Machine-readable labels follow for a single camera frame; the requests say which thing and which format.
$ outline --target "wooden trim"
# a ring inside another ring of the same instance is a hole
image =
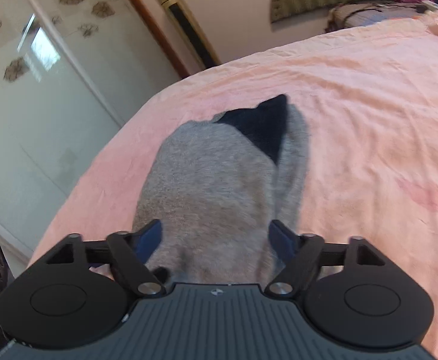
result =
[[[152,17],[149,10],[146,8],[142,0],[129,0],[131,4],[136,8],[137,13],[141,16],[142,20],[144,21],[145,25],[149,29],[149,31],[152,33],[152,36],[155,38],[157,43],[159,44],[162,51],[165,53],[165,56],[168,58],[174,69],[176,70],[177,74],[184,79],[190,76],[189,72],[187,71],[186,67],[182,63],[182,61],[179,59],[179,56],[174,51],[170,43],[168,42],[167,38],[165,37],[162,30],[157,25],[156,21]]]

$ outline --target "wall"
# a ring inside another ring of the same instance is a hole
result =
[[[143,0],[191,73],[198,65],[157,0]],[[269,21],[270,0],[185,0],[222,62],[323,33],[327,10],[277,23]]]

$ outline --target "blue strap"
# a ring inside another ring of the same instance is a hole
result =
[[[145,264],[162,242],[162,224],[153,221],[134,237],[133,249],[137,258]]]
[[[300,237],[275,219],[269,225],[269,243],[285,264],[299,251]]]

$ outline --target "ribbed gray surface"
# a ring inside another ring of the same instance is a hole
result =
[[[214,289],[222,290],[213,295]],[[139,302],[108,337],[77,349],[45,351],[17,343],[0,360],[430,360],[412,346],[393,353],[356,352],[311,329],[294,304],[271,300],[257,286],[176,285],[172,294]]]

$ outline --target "pink blanket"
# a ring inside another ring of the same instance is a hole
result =
[[[438,28],[438,18],[432,23]],[[154,96],[102,150],[34,254],[66,234],[131,228],[163,139],[190,120],[286,93],[309,125],[311,157],[297,232],[363,235],[431,295],[424,339],[438,357],[438,35],[391,20],[254,54]]]

